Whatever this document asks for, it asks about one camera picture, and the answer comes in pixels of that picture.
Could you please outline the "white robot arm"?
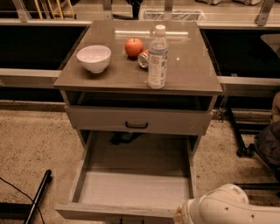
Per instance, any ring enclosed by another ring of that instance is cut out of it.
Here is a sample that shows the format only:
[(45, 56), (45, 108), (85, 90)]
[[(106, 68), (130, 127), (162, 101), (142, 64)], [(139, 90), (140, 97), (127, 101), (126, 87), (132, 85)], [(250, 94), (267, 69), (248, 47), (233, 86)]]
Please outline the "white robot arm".
[(280, 208), (249, 204), (237, 185), (225, 184), (186, 200), (173, 215), (174, 224), (280, 224)]

